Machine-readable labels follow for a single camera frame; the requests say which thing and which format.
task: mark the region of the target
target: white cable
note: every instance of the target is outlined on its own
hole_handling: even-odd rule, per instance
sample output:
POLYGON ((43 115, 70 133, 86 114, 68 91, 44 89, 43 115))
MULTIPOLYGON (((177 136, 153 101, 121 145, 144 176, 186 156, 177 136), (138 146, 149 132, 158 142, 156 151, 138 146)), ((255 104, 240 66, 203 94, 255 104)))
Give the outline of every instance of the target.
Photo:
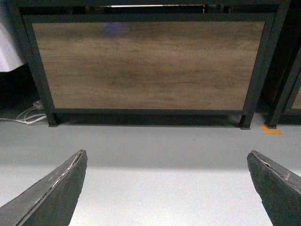
POLYGON ((36 110, 36 107, 33 107, 33 109, 28 110, 25 114, 24 114, 24 120, 26 119, 26 116, 29 112, 33 112, 34 110, 36 110))
POLYGON ((17 120, 17 119, 4 119, 4 118, 0 118, 0 120, 2 120, 2 121, 15 121, 15 122, 19 122, 19 123, 23 123, 23 124, 27 124, 27 125, 32 125, 36 122, 44 120, 45 118, 47 118, 47 116, 40 117, 40 118, 38 118, 36 120, 33 120, 33 121, 22 121, 22 120, 17 120))
POLYGON ((28 118, 23 119, 22 121, 27 121, 29 119, 36 118, 36 117, 39 117, 39 116, 46 116, 46 115, 45 114, 34 114, 34 115, 32 115, 28 118))
POLYGON ((31 110, 33 108, 35 108, 35 107, 31 107, 31 108, 27 109, 26 111, 23 111, 22 113, 18 114, 18 116, 16 117, 16 119, 18 120, 21 117, 22 114, 25 114, 26 112, 28 112, 29 110, 31 110))
POLYGON ((22 113, 20 113, 16 117, 16 119, 0 118, 0 121, 15 121, 15 122, 23 123, 23 124, 26 124, 26 125, 32 125, 32 124, 34 124, 36 122, 42 121, 42 120, 44 120, 44 119, 47 118, 47 116, 45 114, 35 114, 35 115, 32 115, 32 116, 26 117, 28 113, 30 113, 30 112, 32 112, 34 110, 37 110, 37 107, 33 106, 33 107, 27 109, 26 111, 23 111, 22 113))
POLYGON ((39 122, 39 121, 42 121, 42 120, 44 120, 46 118, 47 118, 47 116, 40 117, 40 118, 38 118, 38 119, 36 119, 34 121, 27 122, 27 125, 32 125, 32 124, 34 124, 36 122, 39 122))
POLYGON ((2 118, 0 118, 0 120, 2 120, 2 121, 16 121, 16 122, 19 122, 19 123, 27 124, 27 122, 21 121, 21 120, 17 120, 17 119, 2 119, 2 118))

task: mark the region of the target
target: wood grain panel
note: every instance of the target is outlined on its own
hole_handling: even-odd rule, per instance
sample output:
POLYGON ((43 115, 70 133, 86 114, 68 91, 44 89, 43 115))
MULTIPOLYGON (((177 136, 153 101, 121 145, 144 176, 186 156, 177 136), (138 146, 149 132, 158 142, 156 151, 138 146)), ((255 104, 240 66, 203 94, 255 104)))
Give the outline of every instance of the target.
POLYGON ((293 109, 301 109, 301 89, 298 92, 298 95, 293 103, 293 109))
POLYGON ((264 23, 33 24, 56 108, 242 110, 264 23))

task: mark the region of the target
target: power cord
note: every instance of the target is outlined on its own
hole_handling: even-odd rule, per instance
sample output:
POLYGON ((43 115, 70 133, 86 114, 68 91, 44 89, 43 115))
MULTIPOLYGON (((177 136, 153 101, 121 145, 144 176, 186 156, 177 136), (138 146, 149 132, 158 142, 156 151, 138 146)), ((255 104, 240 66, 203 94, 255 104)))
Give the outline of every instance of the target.
POLYGON ((36 111, 36 110, 41 110, 41 109, 43 109, 43 106, 40 104, 39 101, 37 101, 37 102, 33 103, 33 107, 31 107, 31 108, 27 109, 26 111, 23 111, 22 113, 20 113, 16 117, 16 119, 0 118, 0 121, 15 121, 15 122, 23 123, 23 124, 26 124, 26 125, 32 125, 36 122, 42 121, 42 120, 47 118, 46 114, 44 114, 44 113, 34 114, 34 115, 31 115, 31 116, 27 117, 27 115, 30 112, 33 112, 33 111, 36 111))

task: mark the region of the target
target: black metal frame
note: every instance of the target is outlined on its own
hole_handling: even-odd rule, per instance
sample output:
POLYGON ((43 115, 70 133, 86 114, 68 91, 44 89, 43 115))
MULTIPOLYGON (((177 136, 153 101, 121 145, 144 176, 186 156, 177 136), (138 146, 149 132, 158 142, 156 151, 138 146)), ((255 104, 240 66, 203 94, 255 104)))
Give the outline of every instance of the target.
POLYGON ((258 99, 271 63, 276 44, 289 8, 290 0, 11 0, 9 7, 17 28, 20 42, 25 51, 32 75, 48 117, 50 126, 58 125, 57 113, 140 113, 140 114, 180 114, 212 115, 241 114, 241 129, 249 129, 258 99), (110 5, 167 5, 167 4, 242 4, 242 5, 277 5, 275 13, 235 13, 235 14, 202 14, 202 13, 160 13, 160 14, 109 14, 109 15, 21 15, 21 7, 57 7, 57 6, 110 6, 110 5), (46 79, 40 52, 35 39, 32 23, 78 23, 78 22, 152 22, 152 21, 263 21, 261 42, 255 61, 250 85, 243 110, 159 110, 159 109, 55 109, 46 79))
POLYGON ((301 48, 299 48, 292 66, 286 68, 286 72, 289 73, 287 79, 281 81, 279 92, 265 122, 271 129, 277 128, 282 116, 301 115, 301 109, 292 109, 301 87, 301 48))

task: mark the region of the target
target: gray floor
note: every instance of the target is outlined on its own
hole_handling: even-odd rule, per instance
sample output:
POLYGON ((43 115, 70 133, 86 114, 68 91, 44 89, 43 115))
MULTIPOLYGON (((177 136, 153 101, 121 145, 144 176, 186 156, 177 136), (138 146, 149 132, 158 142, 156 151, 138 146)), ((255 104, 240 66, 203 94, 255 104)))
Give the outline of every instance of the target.
POLYGON ((247 169, 257 150, 301 174, 301 127, 27 126, 0 121, 0 206, 79 149, 88 169, 71 226, 271 226, 247 169))

